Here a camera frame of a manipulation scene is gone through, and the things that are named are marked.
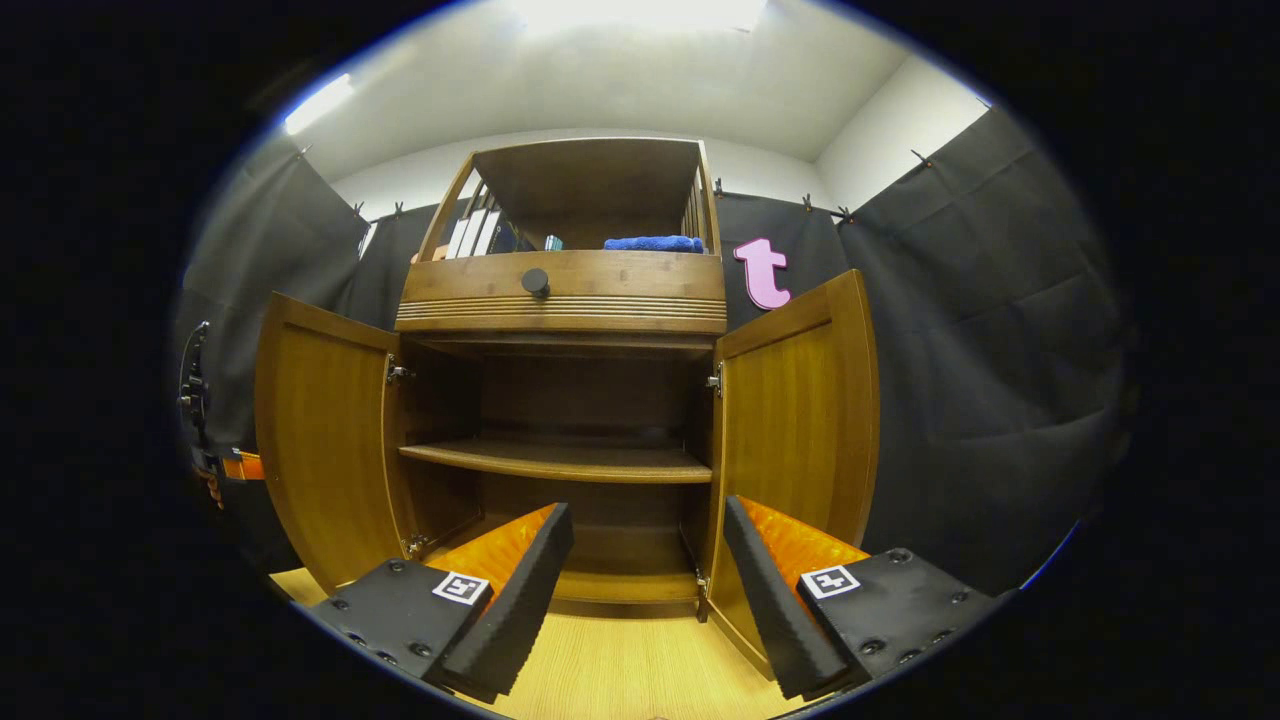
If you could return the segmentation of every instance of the orange strap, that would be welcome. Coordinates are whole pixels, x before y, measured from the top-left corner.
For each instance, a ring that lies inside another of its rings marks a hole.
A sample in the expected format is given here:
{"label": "orange strap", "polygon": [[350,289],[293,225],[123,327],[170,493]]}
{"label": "orange strap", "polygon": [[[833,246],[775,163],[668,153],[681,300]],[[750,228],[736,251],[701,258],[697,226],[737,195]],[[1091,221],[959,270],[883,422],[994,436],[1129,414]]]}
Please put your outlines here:
{"label": "orange strap", "polygon": [[223,459],[223,471],[237,480],[262,480],[262,459],[252,452],[241,452],[239,459]]}

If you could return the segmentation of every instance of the white wall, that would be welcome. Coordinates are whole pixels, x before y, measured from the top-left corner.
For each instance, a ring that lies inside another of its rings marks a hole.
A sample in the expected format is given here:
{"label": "white wall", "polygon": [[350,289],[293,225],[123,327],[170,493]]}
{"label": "white wall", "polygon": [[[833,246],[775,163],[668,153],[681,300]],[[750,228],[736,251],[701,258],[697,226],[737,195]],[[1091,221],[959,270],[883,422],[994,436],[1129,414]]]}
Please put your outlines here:
{"label": "white wall", "polygon": [[[396,211],[396,202],[404,209],[435,205],[444,197],[467,154],[504,145],[563,140],[571,137],[676,137],[695,140],[694,136],[630,129],[557,129],[518,132],[477,137],[449,145],[440,145],[411,155],[389,160],[333,182],[333,188],[347,204],[364,202],[360,214],[376,220]],[[698,138],[707,143],[707,163],[712,182],[721,178],[726,192],[741,192],[800,202],[805,193],[819,208],[835,208],[818,169],[813,163],[713,138]]]}
{"label": "white wall", "polygon": [[818,174],[837,205],[856,210],[920,163],[911,150],[928,158],[986,111],[974,91],[911,55],[822,151]]}

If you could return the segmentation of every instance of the ceiling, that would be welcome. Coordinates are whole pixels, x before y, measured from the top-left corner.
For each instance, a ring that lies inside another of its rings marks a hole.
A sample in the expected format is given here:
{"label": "ceiling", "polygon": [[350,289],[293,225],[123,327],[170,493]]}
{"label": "ceiling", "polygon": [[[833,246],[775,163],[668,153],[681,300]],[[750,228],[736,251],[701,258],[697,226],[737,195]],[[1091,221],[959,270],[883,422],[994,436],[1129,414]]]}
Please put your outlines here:
{"label": "ceiling", "polygon": [[808,0],[755,29],[530,32],[517,0],[462,3],[343,68],[355,94],[300,132],[330,182],[490,135],[628,128],[814,161],[908,51]]}

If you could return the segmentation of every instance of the wooden cabinet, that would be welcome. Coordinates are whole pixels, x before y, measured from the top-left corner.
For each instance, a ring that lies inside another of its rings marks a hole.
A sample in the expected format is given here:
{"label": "wooden cabinet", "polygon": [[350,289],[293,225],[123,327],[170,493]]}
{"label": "wooden cabinet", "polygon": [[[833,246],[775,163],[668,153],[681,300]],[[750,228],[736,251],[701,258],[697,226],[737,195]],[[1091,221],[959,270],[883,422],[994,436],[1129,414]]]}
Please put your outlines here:
{"label": "wooden cabinet", "polygon": [[[686,190],[654,193],[677,232],[689,223],[708,232],[714,204],[696,179],[700,146],[650,142],[657,155],[690,163],[662,181]],[[591,143],[570,155],[609,156]],[[556,156],[548,152],[535,155]],[[558,167],[561,182],[571,167]],[[557,232],[566,240],[585,243],[584,228],[602,223],[575,225],[563,213],[576,206],[557,215],[549,200],[539,205],[498,177],[485,181],[507,187],[504,208],[526,202],[544,227],[577,227]],[[701,219],[690,220],[698,205]],[[443,231],[433,224],[428,245],[433,232]],[[535,266],[550,278],[550,299],[520,286]],[[723,305],[718,255],[585,249],[417,263],[394,333],[273,296],[259,347],[257,437],[298,556],[332,593],[389,556],[425,561],[564,501],[576,536],[556,588],[564,607],[685,603],[694,612],[705,588],[717,625],[768,674],[721,538],[724,497],[741,493],[861,539],[878,443],[874,341],[856,272],[730,334]]]}

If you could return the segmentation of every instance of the wooden floor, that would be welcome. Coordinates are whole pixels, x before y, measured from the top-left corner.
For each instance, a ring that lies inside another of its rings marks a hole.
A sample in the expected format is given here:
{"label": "wooden floor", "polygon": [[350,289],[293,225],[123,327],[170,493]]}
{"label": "wooden floor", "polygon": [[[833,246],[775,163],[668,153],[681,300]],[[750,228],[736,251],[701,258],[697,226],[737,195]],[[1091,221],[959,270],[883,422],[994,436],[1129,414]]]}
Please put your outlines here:
{"label": "wooden floor", "polygon": [[[326,597],[305,569],[271,579],[303,605]],[[511,694],[493,705],[472,702],[516,720],[763,720],[804,705],[783,700],[714,624],[691,614],[621,619],[556,611],[547,614]]]}

